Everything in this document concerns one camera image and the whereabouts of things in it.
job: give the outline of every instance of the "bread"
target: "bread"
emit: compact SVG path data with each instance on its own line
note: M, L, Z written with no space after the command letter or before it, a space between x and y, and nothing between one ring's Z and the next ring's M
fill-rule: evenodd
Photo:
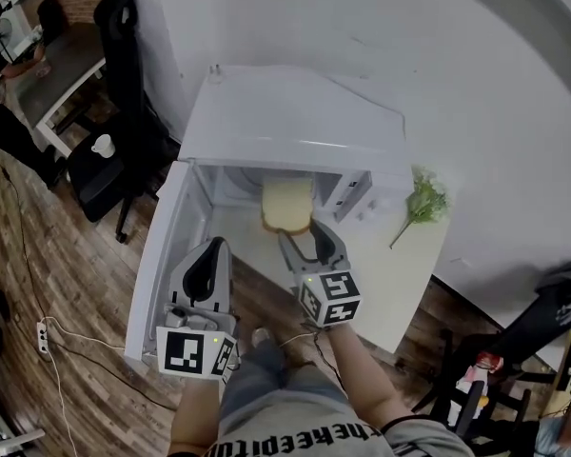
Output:
M313 183L310 178L266 178L263 183L263 226L292 235L305 233L311 224Z

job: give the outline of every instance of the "electrical outlet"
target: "electrical outlet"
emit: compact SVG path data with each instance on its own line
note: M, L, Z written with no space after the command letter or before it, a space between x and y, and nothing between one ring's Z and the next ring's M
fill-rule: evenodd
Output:
M43 354L49 353L49 334L47 333L47 325L42 322L36 324L36 332L38 334L38 350Z

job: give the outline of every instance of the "mug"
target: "mug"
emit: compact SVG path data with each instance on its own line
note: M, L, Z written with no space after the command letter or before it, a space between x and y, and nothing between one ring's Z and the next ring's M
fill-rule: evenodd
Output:
M116 152L112 138L106 133L97 138L95 144L91 147L91 150L93 152L97 152L100 156L105 157L106 159L112 157L114 152Z

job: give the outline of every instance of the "wooden floor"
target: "wooden floor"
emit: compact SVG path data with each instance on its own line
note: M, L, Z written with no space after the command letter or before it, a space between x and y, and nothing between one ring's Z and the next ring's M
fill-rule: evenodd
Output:
M36 299L24 261L17 197L0 172L0 288L9 296L13 312L7 326L0 320L5 332L0 401L17 430L45 430L47 436L38 444L44 455L73 455L52 363L35 348L36 322L44 311L65 329L121 347L155 203L147 196L136 201L126 224L129 241L122 246L113 235L117 210L91 224L77 207L68 183L49 192L31 171L1 151L0 162L19 192L31 278L38 295ZM303 331L292 297L240 262L235 262L234 289L235 309L246 326L269 325L281 338ZM495 331L461 301L430 285L397 353L370 346L410 405L429 389L423 375L439 367L442 328L454 329L457 339ZM152 358L144 370L134 372L118 350L53 328L50 339L78 454L165 455L172 408L178 403L182 382L159 375L152 368ZM317 360L309 339L300 341L298 349ZM57 344L104 365L113 375ZM328 348L325 353L330 359Z

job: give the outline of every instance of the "microwave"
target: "microwave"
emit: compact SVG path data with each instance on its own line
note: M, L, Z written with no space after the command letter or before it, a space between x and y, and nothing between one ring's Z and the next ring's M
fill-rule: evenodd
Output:
M127 358L156 349L172 272L209 237L224 237L234 255L291 288L277 235L262 226L266 178L310 178L313 215L337 234L402 206L413 191L404 118L356 93L351 80L343 85L286 66L211 70L158 193L129 312ZM296 240L303 252L314 245L310 235Z

